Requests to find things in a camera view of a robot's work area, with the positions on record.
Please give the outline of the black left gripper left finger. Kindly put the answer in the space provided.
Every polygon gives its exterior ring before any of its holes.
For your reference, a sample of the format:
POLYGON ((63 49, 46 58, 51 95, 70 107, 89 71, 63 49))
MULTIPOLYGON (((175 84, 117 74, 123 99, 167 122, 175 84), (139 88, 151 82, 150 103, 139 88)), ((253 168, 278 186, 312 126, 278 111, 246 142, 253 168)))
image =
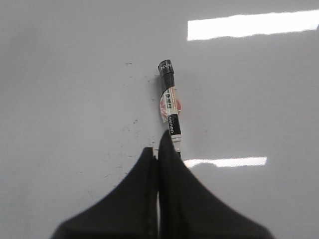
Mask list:
POLYGON ((158 162, 146 147, 134 167, 101 201, 64 221, 53 239, 155 239, 158 162))

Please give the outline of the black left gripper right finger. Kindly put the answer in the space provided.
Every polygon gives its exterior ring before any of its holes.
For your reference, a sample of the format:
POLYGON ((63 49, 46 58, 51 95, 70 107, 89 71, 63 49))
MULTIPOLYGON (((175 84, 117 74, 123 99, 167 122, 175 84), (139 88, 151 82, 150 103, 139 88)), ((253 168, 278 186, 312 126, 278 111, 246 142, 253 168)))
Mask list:
POLYGON ((192 174, 165 131, 159 143, 161 239, 270 239, 267 228, 215 197, 192 174))

